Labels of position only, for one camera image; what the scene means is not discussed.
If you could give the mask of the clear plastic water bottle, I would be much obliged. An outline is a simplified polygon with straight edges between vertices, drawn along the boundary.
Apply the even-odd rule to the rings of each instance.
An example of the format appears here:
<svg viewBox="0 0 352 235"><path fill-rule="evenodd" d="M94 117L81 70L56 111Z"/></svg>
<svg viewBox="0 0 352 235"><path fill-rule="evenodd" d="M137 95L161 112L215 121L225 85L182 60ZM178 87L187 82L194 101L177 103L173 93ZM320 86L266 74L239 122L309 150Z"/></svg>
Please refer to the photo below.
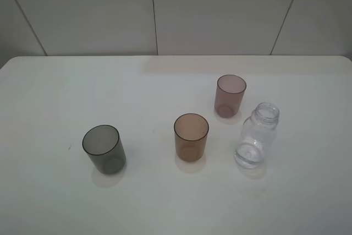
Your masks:
<svg viewBox="0 0 352 235"><path fill-rule="evenodd" d="M259 103L252 111L243 124L234 152L239 166L253 169L264 161L277 134L279 115L279 108L269 102Z"/></svg>

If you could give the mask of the brown translucent plastic cup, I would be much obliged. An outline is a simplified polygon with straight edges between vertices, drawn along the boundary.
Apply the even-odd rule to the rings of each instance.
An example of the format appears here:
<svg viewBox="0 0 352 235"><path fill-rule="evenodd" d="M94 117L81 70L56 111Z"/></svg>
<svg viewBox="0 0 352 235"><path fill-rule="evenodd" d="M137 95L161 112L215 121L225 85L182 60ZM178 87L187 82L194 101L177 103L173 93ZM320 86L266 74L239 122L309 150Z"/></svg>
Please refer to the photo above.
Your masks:
<svg viewBox="0 0 352 235"><path fill-rule="evenodd" d="M203 157L209 123L201 115L186 113L174 122L175 151L185 162L195 162Z"/></svg>

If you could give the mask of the pink translucent plastic cup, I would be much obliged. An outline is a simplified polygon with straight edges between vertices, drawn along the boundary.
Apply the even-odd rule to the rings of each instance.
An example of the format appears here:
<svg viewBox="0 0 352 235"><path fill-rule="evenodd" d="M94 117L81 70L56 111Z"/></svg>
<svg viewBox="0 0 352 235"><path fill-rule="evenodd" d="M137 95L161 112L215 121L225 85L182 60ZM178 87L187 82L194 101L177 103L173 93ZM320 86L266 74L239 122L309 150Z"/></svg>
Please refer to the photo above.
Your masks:
<svg viewBox="0 0 352 235"><path fill-rule="evenodd" d="M226 74L218 78L214 110L222 118L234 117L240 108L247 84L237 75Z"/></svg>

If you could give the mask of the grey translucent plastic cup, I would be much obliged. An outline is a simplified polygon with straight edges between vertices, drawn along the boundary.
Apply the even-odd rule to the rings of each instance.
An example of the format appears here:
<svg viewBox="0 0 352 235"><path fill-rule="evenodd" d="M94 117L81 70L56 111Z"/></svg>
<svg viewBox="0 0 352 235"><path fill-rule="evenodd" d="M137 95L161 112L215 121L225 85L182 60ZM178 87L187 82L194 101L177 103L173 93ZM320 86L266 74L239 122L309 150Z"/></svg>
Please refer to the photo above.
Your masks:
<svg viewBox="0 0 352 235"><path fill-rule="evenodd" d="M119 131L111 125L91 128L83 137L82 148L96 169L105 175L119 173L127 161Z"/></svg>

